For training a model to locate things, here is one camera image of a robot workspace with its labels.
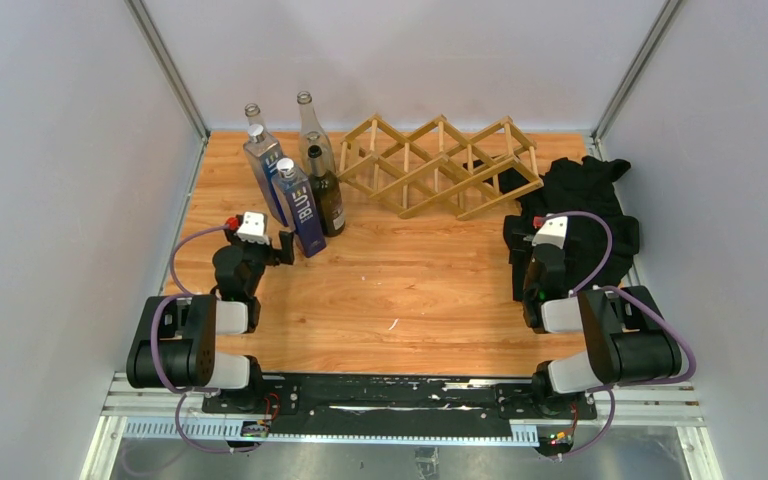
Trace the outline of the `olive wine bottle silver neck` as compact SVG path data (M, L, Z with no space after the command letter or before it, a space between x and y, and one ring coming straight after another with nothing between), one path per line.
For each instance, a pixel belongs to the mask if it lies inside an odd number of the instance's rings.
M309 180L323 233L327 237L336 237L345 229L346 217L339 180L328 168L326 153L319 145L308 147Z

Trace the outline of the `blue square glass bottle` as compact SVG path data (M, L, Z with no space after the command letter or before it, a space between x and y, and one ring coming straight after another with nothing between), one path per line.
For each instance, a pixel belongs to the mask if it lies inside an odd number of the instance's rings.
M261 193L271 215L284 227L288 221L281 209L272 178L277 172L277 162L285 157L280 142L263 125L254 123L247 129L248 139L243 150L251 166Z

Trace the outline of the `clear glass bottle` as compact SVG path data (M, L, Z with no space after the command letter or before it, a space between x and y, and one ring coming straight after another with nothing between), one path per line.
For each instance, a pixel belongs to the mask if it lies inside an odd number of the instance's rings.
M299 131L299 154L302 160L302 167L306 172L311 172L308 162L308 149L312 145L317 145L323 150L323 158L327 169L333 173L336 172L334 149L330 137L320 124L313 106L312 95L308 91L300 91L297 94L297 104L299 106L301 126Z

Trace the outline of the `dark labelled clear bottle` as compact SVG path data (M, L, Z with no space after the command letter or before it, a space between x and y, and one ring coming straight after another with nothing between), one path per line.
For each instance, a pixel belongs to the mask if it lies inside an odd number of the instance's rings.
M251 129L252 125L260 125L263 133L268 132L261 109L256 103L250 102L246 104L244 108L244 113L249 125L248 130Z

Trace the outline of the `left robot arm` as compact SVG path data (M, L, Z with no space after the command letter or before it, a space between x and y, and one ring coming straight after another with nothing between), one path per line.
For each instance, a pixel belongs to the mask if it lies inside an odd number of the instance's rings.
M224 354L216 342L222 335L256 330L261 312L256 290L267 268L294 262L294 235L282 231L272 243L243 230L222 231L228 243L213 255L215 285L209 293L146 300L126 359L126 378L135 389L211 393L221 407L273 412L279 398L268 391L257 359Z

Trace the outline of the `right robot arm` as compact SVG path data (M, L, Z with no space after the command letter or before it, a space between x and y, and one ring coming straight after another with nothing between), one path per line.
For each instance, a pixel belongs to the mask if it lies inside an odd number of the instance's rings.
M606 246L593 270L568 284L567 252L573 218L601 226ZM531 378L531 403L544 417L556 417L584 394L617 385L666 385L690 379L697 359L663 318L650 291L641 285L598 285L597 275L613 252L614 236L601 217L566 211L533 220L521 301L527 326L538 334L582 333L583 351L541 363Z

